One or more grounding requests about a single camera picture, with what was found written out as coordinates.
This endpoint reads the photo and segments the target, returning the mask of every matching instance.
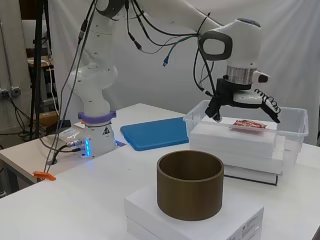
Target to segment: blue mat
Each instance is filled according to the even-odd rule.
[[[121,132],[136,151],[188,143],[182,118],[165,119],[121,127]]]

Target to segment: cardboard cylinder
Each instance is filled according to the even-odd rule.
[[[157,165],[157,202],[170,217],[198,221],[216,215],[222,207],[224,166],[211,154],[173,152]]]

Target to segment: white curtain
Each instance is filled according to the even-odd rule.
[[[271,80],[255,87],[272,95],[278,105],[308,110],[309,137],[315,144],[318,131],[320,90],[320,1],[319,0],[189,0],[199,10],[208,13],[222,24],[238,17],[256,20],[262,25],[263,44],[258,68]],[[61,89],[70,67],[80,25],[90,4],[89,0],[49,1],[53,57],[58,90]],[[168,26],[157,20],[157,26],[168,31],[187,32],[188,29]],[[157,49],[144,37],[136,20],[131,21],[132,33],[146,51]],[[151,33],[157,42],[167,38]],[[116,23],[113,48],[115,65],[119,71],[116,83],[104,92],[114,109],[135,103],[146,103],[187,113],[205,99],[193,83],[192,68],[196,42],[180,44],[172,54],[168,66],[163,59],[164,49],[155,55],[139,52],[129,40],[124,21]],[[88,63],[84,56],[83,64]],[[225,62],[215,66],[214,78],[225,73]],[[70,90],[65,91],[65,103]],[[74,96],[68,118],[77,120],[81,100]]]

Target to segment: white foam block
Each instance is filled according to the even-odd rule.
[[[247,196],[225,189],[218,214],[203,221],[181,221],[159,209],[156,192],[149,186],[125,199],[128,231],[140,240],[260,239],[263,206]]]
[[[222,124],[233,125],[236,118],[223,118]],[[239,131],[228,126],[203,124],[213,122],[207,116],[191,131],[190,138],[198,139],[205,144],[214,147],[231,149],[234,153],[251,152],[253,155],[262,154],[265,157],[272,157],[275,145],[276,134],[273,132],[261,131]],[[277,124],[273,122],[259,121],[267,125],[266,129],[276,130]]]
[[[275,174],[281,174],[283,171],[284,147],[285,137],[277,136],[272,157],[266,158],[261,155],[252,156],[250,154],[248,155],[248,153],[235,154],[232,151],[204,146],[190,138],[190,149],[213,154],[220,158],[226,165]]]

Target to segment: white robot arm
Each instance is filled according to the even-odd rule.
[[[115,113],[110,112],[110,104],[104,99],[102,90],[110,87],[117,78],[111,54],[113,18],[122,9],[128,10],[130,4],[139,10],[142,17],[144,11],[151,17],[193,30],[198,37],[200,54],[205,60],[227,61],[226,75],[218,79],[217,89],[211,94],[212,100],[206,111],[209,117],[219,121],[220,107],[231,105],[261,107],[273,120],[279,121],[279,109],[266,95],[248,91],[253,81],[268,80],[266,74],[256,70],[261,44],[258,23],[237,19],[221,26],[185,0],[98,0],[86,47],[93,61],[79,69],[74,89],[84,104],[84,112],[79,114],[86,122],[84,134],[88,148],[85,148],[84,156],[96,157],[115,148],[111,128]],[[75,71],[70,75],[70,86],[75,75]]]

